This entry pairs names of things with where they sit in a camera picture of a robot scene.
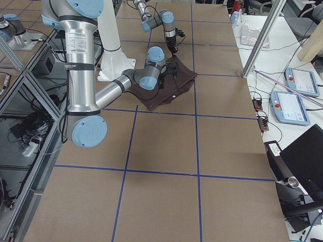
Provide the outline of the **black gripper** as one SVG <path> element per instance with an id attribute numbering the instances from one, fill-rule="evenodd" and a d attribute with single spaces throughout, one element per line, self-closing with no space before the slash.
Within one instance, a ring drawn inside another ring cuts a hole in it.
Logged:
<path id="1" fill-rule="evenodd" d="M 168 47 L 168 50 L 172 53 L 172 56 L 174 56 L 177 53 L 178 48 L 176 47 L 176 36 L 167 37 L 166 36 L 166 44 Z"/>
<path id="2" fill-rule="evenodd" d="M 177 75 L 178 65 L 177 63 L 166 63 L 165 75 Z"/>

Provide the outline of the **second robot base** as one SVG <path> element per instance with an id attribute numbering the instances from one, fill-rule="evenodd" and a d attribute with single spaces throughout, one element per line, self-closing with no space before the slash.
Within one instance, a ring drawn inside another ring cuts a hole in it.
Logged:
<path id="1" fill-rule="evenodd" d="M 12 50 L 32 51 L 36 41 L 15 14 L 1 13 L 1 38 L 8 42 Z"/>

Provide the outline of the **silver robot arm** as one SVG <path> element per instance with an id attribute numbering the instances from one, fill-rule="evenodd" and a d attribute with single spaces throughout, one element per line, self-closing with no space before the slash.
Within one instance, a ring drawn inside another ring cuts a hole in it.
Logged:
<path id="1" fill-rule="evenodd" d="M 81 147 L 107 134 L 100 111 L 137 84 L 152 90 L 166 72 L 161 48 L 148 50 L 144 68 L 121 49 L 112 1 L 42 1 L 43 23 L 65 32 L 68 80 L 62 135 Z"/>
<path id="2" fill-rule="evenodd" d="M 152 15 L 146 4 L 146 1 L 134 1 L 134 7 L 138 10 L 141 16 L 141 26 L 145 32 L 151 31 L 158 26 L 163 26 L 164 39 L 168 50 L 172 55 L 176 54 L 178 29 L 175 27 L 174 15 L 168 10 L 161 10 L 156 15 Z"/>

